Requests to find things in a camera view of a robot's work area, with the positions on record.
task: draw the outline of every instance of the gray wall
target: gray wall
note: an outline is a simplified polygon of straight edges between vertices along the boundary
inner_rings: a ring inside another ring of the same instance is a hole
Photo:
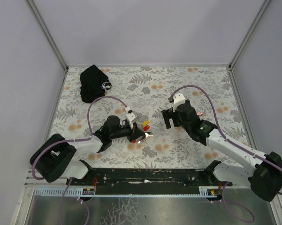
[[[0,225],[14,213],[62,75],[25,1],[0,1]]]
[[[282,157],[282,0],[272,1],[234,72],[259,149]]]
[[[229,64],[264,0],[35,0],[69,65]]]

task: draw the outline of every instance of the black cloth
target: black cloth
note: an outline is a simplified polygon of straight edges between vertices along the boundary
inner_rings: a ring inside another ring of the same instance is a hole
[[[108,76],[95,65],[80,74],[80,82],[81,99],[86,103],[91,103],[96,98],[104,96],[105,92],[112,88]]]

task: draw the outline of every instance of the floral tablecloth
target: floral tablecloth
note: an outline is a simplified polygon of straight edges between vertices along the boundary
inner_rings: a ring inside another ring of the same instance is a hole
[[[80,74],[86,68],[70,67],[51,135],[60,133],[66,138],[90,135],[86,115],[89,104],[80,97]],[[203,88],[211,97],[218,113],[220,125],[231,137],[247,144],[241,116],[225,67],[102,67],[113,87],[107,92],[125,102],[140,117],[139,122],[149,120],[154,137],[138,143],[127,138],[113,140],[112,146],[98,154],[86,154],[81,158],[92,167],[114,168],[205,168],[213,160],[237,165],[217,150],[194,142],[179,127],[166,129],[161,110],[171,104],[167,98],[177,88],[194,84]],[[203,112],[202,118],[213,121],[213,113],[203,93],[194,88],[180,91],[191,105]],[[113,99],[102,99],[91,109],[94,131],[99,129],[109,115],[125,119],[124,106]]]

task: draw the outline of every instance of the metal floor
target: metal floor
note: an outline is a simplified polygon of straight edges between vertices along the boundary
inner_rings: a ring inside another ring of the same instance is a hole
[[[248,207],[256,218],[255,225],[275,225],[270,204],[251,190],[227,188],[226,198]],[[26,225],[59,224],[60,197],[34,196]],[[74,197],[66,197],[61,217],[64,225],[82,225],[86,208]],[[245,223],[234,218],[221,202],[205,198],[92,198],[88,202],[90,225],[231,225]],[[229,204],[241,218],[251,220],[245,210]]]

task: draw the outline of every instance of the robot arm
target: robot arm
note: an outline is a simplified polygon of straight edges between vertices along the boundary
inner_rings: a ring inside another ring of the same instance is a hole
[[[251,151],[253,155],[240,150],[222,137],[215,124],[200,120],[190,101],[182,94],[176,94],[173,100],[173,107],[162,111],[167,129],[171,128],[169,120],[172,119],[174,126],[182,127],[194,141],[223,152],[243,166],[237,167],[213,161],[209,169],[219,181],[230,181],[250,187],[265,201],[271,201],[275,197],[282,188],[282,173],[254,156],[259,155],[282,168],[282,159],[278,154],[271,152],[268,155],[229,137],[234,143]]]
[[[145,133],[137,126],[138,116],[126,108],[128,112],[126,119],[120,123],[117,116],[109,116],[103,126],[97,130],[91,140],[83,142],[61,143],[45,153],[36,165],[36,170],[45,178],[47,182],[53,182],[60,177],[73,177],[82,179],[89,171],[89,165],[79,159],[81,155],[87,153],[99,153],[108,149],[112,144],[112,139],[127,137],[130,142],[138,142],[152,133]],[[65,140],[60,134],[51,136],[44,145],[30,158],[33,165],[37,156],[51,144]]]

